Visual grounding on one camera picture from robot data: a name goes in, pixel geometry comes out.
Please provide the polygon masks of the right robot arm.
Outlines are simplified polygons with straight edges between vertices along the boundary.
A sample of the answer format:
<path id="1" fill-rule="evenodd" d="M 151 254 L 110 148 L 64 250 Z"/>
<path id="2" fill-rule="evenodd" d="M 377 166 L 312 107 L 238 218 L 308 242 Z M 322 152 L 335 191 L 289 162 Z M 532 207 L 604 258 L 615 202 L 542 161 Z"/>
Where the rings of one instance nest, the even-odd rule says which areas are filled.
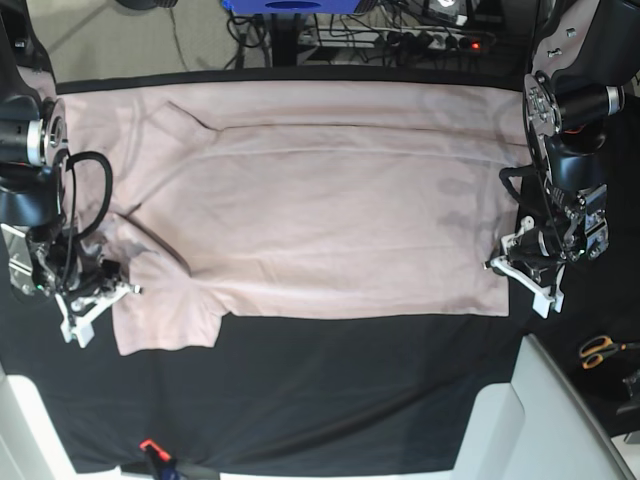
<path id="1" fill-rule="evenodd" d="M 88 226 L 76 225 L 75 167 L 96 162 L 104 196 Z M 113 172 L 98 152 L 69 148 L 64 101 L 56 93 L 48 53 L 23 1 L 1 4 L 1 235 L 14 290 L 55 300 L 68 343 L 86 347 L 94 321 L 140 286 L 120 263 L 87 241 L 105 219 Z"/>

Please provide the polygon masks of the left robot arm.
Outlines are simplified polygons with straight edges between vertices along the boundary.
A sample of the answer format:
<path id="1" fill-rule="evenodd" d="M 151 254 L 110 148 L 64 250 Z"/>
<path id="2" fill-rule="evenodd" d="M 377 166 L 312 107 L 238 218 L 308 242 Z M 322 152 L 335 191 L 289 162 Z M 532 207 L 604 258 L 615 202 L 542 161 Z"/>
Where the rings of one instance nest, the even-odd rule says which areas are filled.
<path id="1" fill-rule="evenodd" d="M 566 267 L 608 248 L 606 123 L 625 106 L 638 40 L 636 1 L 545 1 L 536 9 L 522 100 L 532 162 L 499 173 L 528 214 L 485 266 L 526 287 L 542 318 L 563 307 Z"/>

